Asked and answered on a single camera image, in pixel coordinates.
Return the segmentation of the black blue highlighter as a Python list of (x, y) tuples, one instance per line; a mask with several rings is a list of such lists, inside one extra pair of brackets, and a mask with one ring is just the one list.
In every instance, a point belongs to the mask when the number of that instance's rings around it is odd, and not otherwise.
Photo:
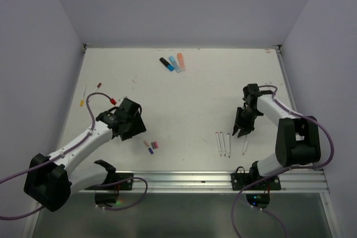
[(165, 66), (165, 68), (167, 68), (169, 71), (173, 71), (174, 67), (163, 57), (159, 58), (159, 61)]

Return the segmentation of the peach capped pen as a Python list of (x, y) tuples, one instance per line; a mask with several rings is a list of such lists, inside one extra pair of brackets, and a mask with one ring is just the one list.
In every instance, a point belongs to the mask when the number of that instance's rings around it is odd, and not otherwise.
[(243, 143), (243, 147), (242, 147), (242, 155), (245, 155), (247, 148), (248, 148), (248, 144), (249, 144), (249, 140), (248, 137), (245, 136), (244, 138), (244, 143)]

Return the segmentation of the blue pen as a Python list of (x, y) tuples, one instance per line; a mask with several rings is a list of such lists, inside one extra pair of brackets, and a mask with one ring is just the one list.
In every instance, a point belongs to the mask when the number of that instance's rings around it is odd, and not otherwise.
[(231, 156), (231, 145), (230, 145), (230, 134), (228, 133), (226, 135), (226, 152), (228, 157), (230, 158)]

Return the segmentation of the yellow capped pen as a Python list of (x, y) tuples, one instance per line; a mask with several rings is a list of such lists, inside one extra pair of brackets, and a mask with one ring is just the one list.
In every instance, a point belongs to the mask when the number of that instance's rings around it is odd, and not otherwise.
[(86, 97), (86, 89), (87, 89), (87, 85), (85, 85), (84, 89), (83, 89), (83, 94), (82, 94), (82, 98), (81, 98), (81, 101), (80, 101), (80, 107), (84, 106), (85, 97)]

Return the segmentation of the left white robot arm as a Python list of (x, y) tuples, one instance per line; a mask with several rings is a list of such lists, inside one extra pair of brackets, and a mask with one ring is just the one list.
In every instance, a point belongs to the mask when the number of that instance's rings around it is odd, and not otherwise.
[(128, 99), (118, 106), (92, 116), (92, 123), (66, 146), (30, 161), (24, 192), (51, 212), (59, 210), (75, 193), (95, 187), (115, 189), (121, 182), (116, 168), (104, 160), (95, 161), (88, 169), (77, 167), (95, 150), (118, 137), (122, 141), (144, 133), (142, 107)]

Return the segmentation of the grey pen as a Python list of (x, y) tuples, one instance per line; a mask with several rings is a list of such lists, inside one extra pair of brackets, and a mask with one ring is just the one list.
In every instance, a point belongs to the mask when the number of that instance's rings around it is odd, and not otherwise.
[(226, 156), (225, 140), (222, 132), (219, 133), (219, 142), (220, 142), (221, 152), (223, 156)]

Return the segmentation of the pink pen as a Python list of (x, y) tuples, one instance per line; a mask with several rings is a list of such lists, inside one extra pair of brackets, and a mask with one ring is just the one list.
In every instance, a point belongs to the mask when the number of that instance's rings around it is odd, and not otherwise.
[(220, 145), (220, 137), (219, 137), (219, 133), (218, 132), (215, 133), (215, 139), (216, 139), (216, 145), (217, 145), (217, 149), (218, 149), (219, 155), (222, 156), (222, 150), (221, 150), (221, 145)]

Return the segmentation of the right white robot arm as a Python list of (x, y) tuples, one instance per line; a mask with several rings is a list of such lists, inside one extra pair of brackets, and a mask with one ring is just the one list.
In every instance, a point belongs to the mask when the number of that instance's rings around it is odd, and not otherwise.
[(274, 153), (254, 162), (247, 177), (239, 182), (261, 189), (268, 183), (268, 176), (285, 168), (306, 166), (320, 160), (320, 137), (315, 118), (304, 118), (290, 110), (279, 102), (272, 90), (248, 84), (243, 88), (243, 106), (237, 108), (233, 135), (240, 138), (253, 132), (259, 116), (266, 116), (277, 127)]

